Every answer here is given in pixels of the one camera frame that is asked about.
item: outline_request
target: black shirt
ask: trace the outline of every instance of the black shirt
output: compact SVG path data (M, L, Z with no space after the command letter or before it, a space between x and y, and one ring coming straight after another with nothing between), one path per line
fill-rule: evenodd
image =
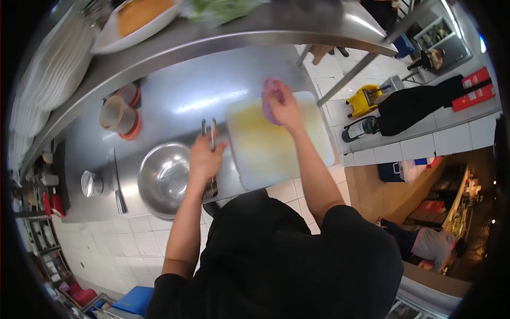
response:
M398 247L354 208L331 208L320 235L268 197L239 196L219 213L194 277L159 276L147 319L388 313L403 273Z

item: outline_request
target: person bending over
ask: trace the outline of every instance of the person bending over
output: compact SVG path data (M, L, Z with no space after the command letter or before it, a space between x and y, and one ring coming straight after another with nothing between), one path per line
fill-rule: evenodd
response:
M408 231L382 217L375 224L395 238L403 260L411 254L427 259L432 262L432 271L436 273L443 268L451 253L461 258L467 249L464 238L455 242L453 234L446 231L437 232L428 227Z
M304 196L320 235L264 191L240 195L214 214L200 268L200 208L207 180L226 142L212 152L207 137L191 148L186 194L168 238L147 319L384 318L403 274L398 247L384 230L346 206L304 128L290 89L275 118L292 136Z

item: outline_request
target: tongs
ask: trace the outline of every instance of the tongs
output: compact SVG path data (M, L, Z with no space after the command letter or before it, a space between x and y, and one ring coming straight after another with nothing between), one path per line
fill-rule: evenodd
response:
M206 136L206 135L207 135L207 124L206 124L206 120L203 119L202 120L202 136ZM214 152L214 150L216 149L216 120L214 118L212 118L212 123L211 123L211 143L210 143L210 145L211 145L211 150ZM216 176L214 176L213 178L208 180L208 182L206 184L206 189L203 192L203 196L205 198L213 198L217 194L218 194L218 185L216 183Z

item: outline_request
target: stainless steel counter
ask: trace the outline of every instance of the stainless steel counter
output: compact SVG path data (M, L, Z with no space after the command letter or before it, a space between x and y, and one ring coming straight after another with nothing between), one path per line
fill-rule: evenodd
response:
M142 106L138 110L142 128L133 141L125 141L99 126L100 99L88 104L87 112L66 132L65 173L72 207L63 221L92 222L150 214L137 186L137 173L145 154L167 141L191 145L201 132L203 118L209 123L211 117L216 118L220 140L227 138L226 107L260 97L265 77L280 77L293 91L310 91L316 96L305 68L295 63L298 57L293 45L259 46L195 58L148 75L142 79ZM124 216L118 215L113 194L88 199L80 187L84 170L110 169L106 161L113 147L128 210ZM218 196L214 200L246 192L230 147L224 152L217 178Z
M118 53L97 56L69 100L52 112L35 137L21 166L21 176L74 119L116 89L185 60L235 48L272 44L323 44L352 47L393 56L385 32L356 1L279 0L264 3L245 17L218 28L178 18L142 43Z

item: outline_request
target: stack of plates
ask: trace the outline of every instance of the stack of plates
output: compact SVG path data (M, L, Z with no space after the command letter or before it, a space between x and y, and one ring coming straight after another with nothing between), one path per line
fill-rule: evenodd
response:
M71 6L40 43L14 98L9 125L14 133L13 147L9 148L9 168L19 168L50 112L78 88L92 59L92 42L90 24L75 6Z

